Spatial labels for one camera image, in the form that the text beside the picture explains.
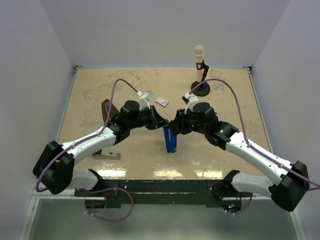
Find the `blue stapler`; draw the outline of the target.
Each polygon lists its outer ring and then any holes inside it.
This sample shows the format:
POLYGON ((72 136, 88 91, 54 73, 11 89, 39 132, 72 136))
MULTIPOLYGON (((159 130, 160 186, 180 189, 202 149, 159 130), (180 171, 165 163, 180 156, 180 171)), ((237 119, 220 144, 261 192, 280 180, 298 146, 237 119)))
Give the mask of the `blue stapler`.
POLYGON ((177 151, 177 136, 167 126, 163 127, 166 152, 173 154, 177 151))

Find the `grey stapler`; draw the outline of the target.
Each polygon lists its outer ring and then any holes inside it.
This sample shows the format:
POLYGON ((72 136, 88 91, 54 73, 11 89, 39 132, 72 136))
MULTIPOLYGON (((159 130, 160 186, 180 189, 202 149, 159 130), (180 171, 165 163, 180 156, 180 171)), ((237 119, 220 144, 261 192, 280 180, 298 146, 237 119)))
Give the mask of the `grey stapler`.
POLYGON ((93 153, 91 157, 94 159, 119 160, 121 158, 121 154, 119 152, 101 149, 93 153))

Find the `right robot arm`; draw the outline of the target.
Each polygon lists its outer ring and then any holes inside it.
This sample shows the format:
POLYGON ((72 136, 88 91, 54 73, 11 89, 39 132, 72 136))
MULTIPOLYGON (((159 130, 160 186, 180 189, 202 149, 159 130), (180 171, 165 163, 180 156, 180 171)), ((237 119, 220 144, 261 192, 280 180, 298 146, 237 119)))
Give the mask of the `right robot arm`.
POLYGON ((255 176, 231 171, 220 187, 227 196, 233 197, 241 192, 258 194, 271 198, 277 206, 292 212, 310 189, 308 168, 304 163, 282 159, 246 140, 238 128, 219 120, 207 102, 197 103, 193 109, 177 110, 168 128, 174 135, 203 134, 213 146, 242 158, 263 173, 263 176, 255 176))

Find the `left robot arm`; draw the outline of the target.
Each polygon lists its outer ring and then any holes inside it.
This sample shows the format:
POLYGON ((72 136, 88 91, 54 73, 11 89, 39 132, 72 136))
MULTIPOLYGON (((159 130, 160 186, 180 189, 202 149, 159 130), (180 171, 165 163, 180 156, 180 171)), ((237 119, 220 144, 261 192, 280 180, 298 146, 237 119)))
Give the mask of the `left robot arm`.
POLYGON ((35 190, 57 195, 69 188, 85 189, 92 196, 99 196, 104 190, 102 178, 94 170, 76 171, 74 167, 97 151, 119 144, 132 129, 156 130, 168 123, 155 106, 141 109, 138 102, 126 101, 105 126, 93 133, 62 144, 49 142, 32 170, 37 179, 35 190))

